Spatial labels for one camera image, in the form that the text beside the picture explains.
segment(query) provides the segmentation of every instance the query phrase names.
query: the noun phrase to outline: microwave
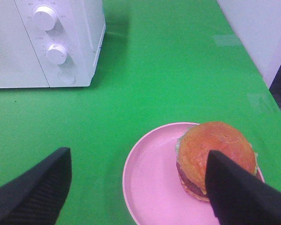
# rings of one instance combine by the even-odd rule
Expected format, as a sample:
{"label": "microwave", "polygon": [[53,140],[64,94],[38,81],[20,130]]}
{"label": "microwave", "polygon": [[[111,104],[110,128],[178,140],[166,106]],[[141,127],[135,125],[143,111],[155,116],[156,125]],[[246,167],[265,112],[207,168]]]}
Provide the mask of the microwave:
{"label": "microwave", "polygon": [[0,0],[0,88],[89,86],[102,0]]}

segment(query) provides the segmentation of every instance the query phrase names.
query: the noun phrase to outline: microwave knob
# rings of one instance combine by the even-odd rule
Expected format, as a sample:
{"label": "microwave knob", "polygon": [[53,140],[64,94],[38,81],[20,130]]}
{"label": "microwave knob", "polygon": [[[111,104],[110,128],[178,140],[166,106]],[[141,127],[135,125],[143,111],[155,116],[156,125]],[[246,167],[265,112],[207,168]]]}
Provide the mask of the microwave knob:
{"label": "microwave knob", "polygon": [[40,6],[32,16],[34,24],[41,30],[52,30],[57,22],[57,15],[53,9]]}
{"label": "microwave knob", "polygon": [[51,45],[46,54],[47,59],[56,65],[65,63],[67,60],[67,50],[62,45]]}

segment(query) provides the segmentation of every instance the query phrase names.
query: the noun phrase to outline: green tablecloth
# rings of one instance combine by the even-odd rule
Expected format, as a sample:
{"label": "green tablecloth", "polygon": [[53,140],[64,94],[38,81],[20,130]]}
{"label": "green tablecloth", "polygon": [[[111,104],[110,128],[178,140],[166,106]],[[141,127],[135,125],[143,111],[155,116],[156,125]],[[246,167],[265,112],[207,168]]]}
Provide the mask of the green tablecloth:
{"label": "green tablecloth", "polygon": [[57,224],[133,224],[122,171],[146,132],[222,120],[259,153],[281,191],[281,112],[216,1],[104,1],[90,87],[0,90],[0,186],[60,146],[73,181]]}

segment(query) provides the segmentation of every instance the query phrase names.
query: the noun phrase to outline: hamburger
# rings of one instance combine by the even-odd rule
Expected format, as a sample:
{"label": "hamburger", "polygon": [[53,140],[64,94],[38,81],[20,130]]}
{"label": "hamburger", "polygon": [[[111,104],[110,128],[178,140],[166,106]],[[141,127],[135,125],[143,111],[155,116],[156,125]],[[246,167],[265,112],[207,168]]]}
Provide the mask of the hamburger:
{"label": "hamburger", "polygon": [[236,128],[220,121],[196,125],[177,143],[177,170],[184,190],[196,199],[209,202],[205,187],[207,157],[218,150],[249,173],[257,173],[257,154]]}

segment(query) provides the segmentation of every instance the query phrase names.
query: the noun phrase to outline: pink plate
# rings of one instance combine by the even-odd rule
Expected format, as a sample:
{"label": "pink plate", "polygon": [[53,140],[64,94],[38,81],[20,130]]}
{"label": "pink plate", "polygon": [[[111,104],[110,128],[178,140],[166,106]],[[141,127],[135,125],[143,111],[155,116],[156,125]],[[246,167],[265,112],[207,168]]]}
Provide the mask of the pink plate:
{"label": "pink plate", "polygon": [[138,225],[219,225],[210,203],[196,200],[183,190],[176,169],[177,139],[195,125],[180,122],[158,127],[144,135],[129,153],[123,193]]}

